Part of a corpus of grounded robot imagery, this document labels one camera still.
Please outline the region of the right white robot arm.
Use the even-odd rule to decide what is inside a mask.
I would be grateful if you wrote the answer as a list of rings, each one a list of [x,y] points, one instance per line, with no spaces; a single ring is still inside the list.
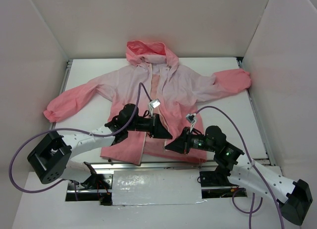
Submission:
[[[230,182],[272,199],[284,219],[298,226],[303,224],[313,202],[308,183],[302,179],[294,181],[283,177],[249,159],[246,153],[226,140],[226,135],[218,126],[209,126],[204,134],[193,134],[186,127],[165,148],[180,154],[188,154],[194,149],[213,152],[213,159],[220,169],[215,173],[219,184]]]

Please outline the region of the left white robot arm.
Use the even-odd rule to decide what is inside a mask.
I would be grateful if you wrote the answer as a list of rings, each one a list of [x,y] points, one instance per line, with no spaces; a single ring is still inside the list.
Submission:
[[[146,132],[156,139],[172,139],[159,114],[139,116],[138,113],[135,104],[127,104],[110,122],[88,134],[60,135],[52,131],[31,151],[27,160],[42,184],[63,178],[77,181],[87,189],[93,188],[97,184],[95,170],[88,162],[73,162],[73,157],[121,143],[128,138],[129,131]]]

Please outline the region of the pink gradient hooded jacket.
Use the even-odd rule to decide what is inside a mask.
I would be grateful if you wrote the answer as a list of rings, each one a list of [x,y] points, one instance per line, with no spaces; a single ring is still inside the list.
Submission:
[[[173,138],[189,125],[186,115],[194,113],[197,103],[236,95],[251,86],[243,69],[215,72],[202,76],[179,63],[178,57],[162,42],[129,41],[128,65],[69,89],[53,99],[44,111],[50,122],[60,122],[78,113],[95,95],[111,101],[110,116],[126,104],[138,104],[139,112],[148,109],[150,100],[163,126]]]

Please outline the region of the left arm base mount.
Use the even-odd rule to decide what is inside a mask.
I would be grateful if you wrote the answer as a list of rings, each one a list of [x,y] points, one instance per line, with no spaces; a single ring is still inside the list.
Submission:
[[[67,186],[66,202],[95,201],[103,206],[112,205],[112,174],[99,174],[88,162],[84,166],[90,176],[84,182],[70,180]]]

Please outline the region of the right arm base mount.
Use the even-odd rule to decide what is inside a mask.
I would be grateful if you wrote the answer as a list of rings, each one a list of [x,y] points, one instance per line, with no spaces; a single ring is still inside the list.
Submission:
[[[230,198],[234,193],[236,193],[236,197],[246,197],[246,191],[240,190],[239,186],[230,183],[223,173],[224,171],[218,168],[213,171],[202,170],[199,172],[197,182],[201,186],[202,198]]]

